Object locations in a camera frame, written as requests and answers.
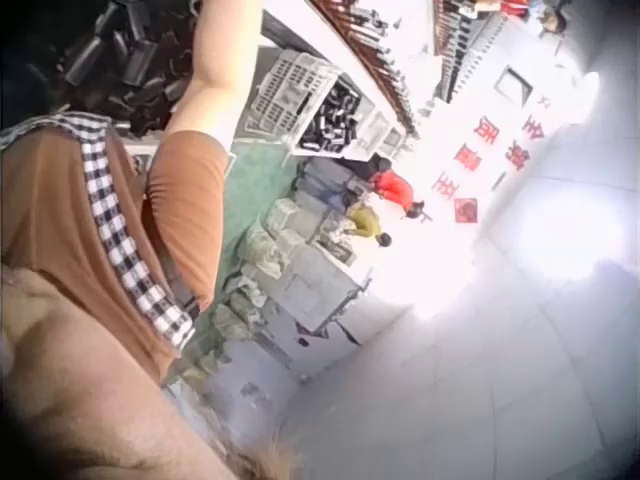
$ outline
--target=pile of black parts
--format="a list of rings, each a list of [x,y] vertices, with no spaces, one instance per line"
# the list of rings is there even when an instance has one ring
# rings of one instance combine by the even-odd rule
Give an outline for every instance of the pile of black parts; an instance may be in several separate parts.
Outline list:
[[[187,1],[108,3],[59,66],[69,108],[108,115],[136,137],[164,129],[191,78],[196,21]]]
[[[342,152],[357,139],[354,114],[360,101],[360,95],[339,78],[302,134],[299,146],[312,152]]]

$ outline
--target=black and white checkered fabric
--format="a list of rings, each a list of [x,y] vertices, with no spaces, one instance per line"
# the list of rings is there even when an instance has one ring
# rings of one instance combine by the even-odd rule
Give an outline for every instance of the black and white checkered fabric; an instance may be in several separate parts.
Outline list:
[[[80,143],[91,212],[109,261],[142,315],[182,349],[194,333],[193,320],[153,281],[135,240],[129,235],[107,159],[110,123],[107,117],[80,112],[33,118],[0,132],[0,152],[23,135],[44,127],[61,128]]]

